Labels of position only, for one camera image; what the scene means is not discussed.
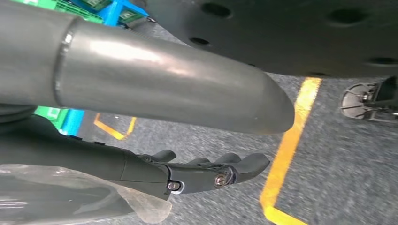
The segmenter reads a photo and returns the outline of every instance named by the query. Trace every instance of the screw head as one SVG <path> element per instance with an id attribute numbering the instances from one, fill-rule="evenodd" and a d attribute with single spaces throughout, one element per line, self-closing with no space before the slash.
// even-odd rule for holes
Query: screw head
<path id="1" fill-rule="evenodd" d="M 369 95 L 369 93 L 364 93 L 362 96 L 361 96 L 361 102 L 367 102 L 367 101 L 369 101 L 370 100 L 370 95 Z"/>
<path id="2" fill-rule="evenodd" d="M 180 187 L 181 187 L 181 185 L 180 185 L 180 183 L 178 183 L 178 182 L 169 182 L 168 184 L 167 184 L 167 188 L 169 189 L 169 190 L 172 190 L 172 191 L 177 191 L 178 189 L 180 189 Z"/>
<path id="3" fill-rule="evenodd" d="M 227 184 L 227 176 L 223 173 L 218 174 L 214 179 L 214 184 L 216 187 L 221 188 Z"/>

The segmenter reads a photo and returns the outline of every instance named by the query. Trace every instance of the clear plastic wrap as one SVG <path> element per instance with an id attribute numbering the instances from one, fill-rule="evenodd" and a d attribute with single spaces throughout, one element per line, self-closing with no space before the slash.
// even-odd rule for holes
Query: clear plastic wrap
<path id="1" fill-rule="evenodd" d="M 136 213 L 159 223 L 171 203 L 56 166 L 0 165 L 0 225 L 78 224 Z"/>

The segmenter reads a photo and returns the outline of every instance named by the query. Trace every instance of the gray carpet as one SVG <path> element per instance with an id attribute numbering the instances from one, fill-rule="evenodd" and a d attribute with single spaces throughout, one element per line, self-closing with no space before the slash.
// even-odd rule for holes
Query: gray carpet
<path id="1" fill-rule="evenodd" d="M 155 23 L 135 31 L 178 42 Z M 303 78 L 271 75 L 294 101 Z M 398 220 L 397 125 L 354 120 L 337 110 L 348 86 L 372 80 L 323 80 L 296 150 L 276 208 L 311 225 L 394 225 Z M 177 162 L 215 159 L 227 152 L 242 157 L 255 152 L 275 157 L 281 135 L 225 132 L 139 118 L 134 132 L 118 141 L 92 122 L 87 112 L 80 136 L 135 153 L 173 150 Z M 126 131 L 131 117 L 103 115 L 105 123 Z M 172 196 L 173 209 L 162 225 L 267 225 L 259 196 L 269 169 L 261 176 L 222 190 Z M 144 224 L 125 218 L 99 224 Z"/>

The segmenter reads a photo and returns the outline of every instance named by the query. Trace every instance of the plastic crate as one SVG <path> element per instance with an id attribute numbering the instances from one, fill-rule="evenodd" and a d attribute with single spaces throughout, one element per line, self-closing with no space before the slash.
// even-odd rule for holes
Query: plastic crate
<path id="1" fill-rule="evenodd" d="M 96 11 L 100 11 L 103 8 L 107 7 L 112 0 L 82 0 L 85 4 Z"/>
<path id="2" fill-rule="evenodd" d="M 144 17 L 144 16 L 142 16 L 139 13 L 135 13 L 130 10 L 124 10 L 124 11 L 122 11 L 122 13 L 120 13 L 119 21 L 122 23 L 130 23 L 130 22 L 140 19 L 142 17 Z"/>
<path id="3" fill-rule="evenodd" d="M 58 11 L 58 12 L 79 15 L 79 16 L 83 17 L 85 20 L 93 22 L 93 23 L 103 23 L 104 22 L 102 17 L 97 16 L 93 13 L 87 12 L 84 9 L 81 9 L 75 5 L 66 3 L 62 0 L 57 1 L 57 4 L 56 4 L 54 10 Z"/>
<path id="4" fill-rule="evenodd" d="M 61 129 L 69 109 L 39 106 L 34 114 L 47 118 L 57 129 Z"/>
<path id="5" fill-rule="evenodd" d="M 37 6 L 41 8 L 54 9 L 57 2 L 54 0 L 13 0 L 16 2 Z"/>
<path id="6" fill-rule="evenodd" d="M 79 15 L 83 17 L 85 20 L 93 22 L 93 23 L 103 23 L 104 20 L 102 17 L 97 16 L 93 13 L 87 12 L 84 9 L 81 9 L 75 5 L 69 4 L 62 0 L 13 0 L 20 3 L 33 5 L 41 8 L 52 9 L 58 12 L 69 13 L 74 15 Z"/>

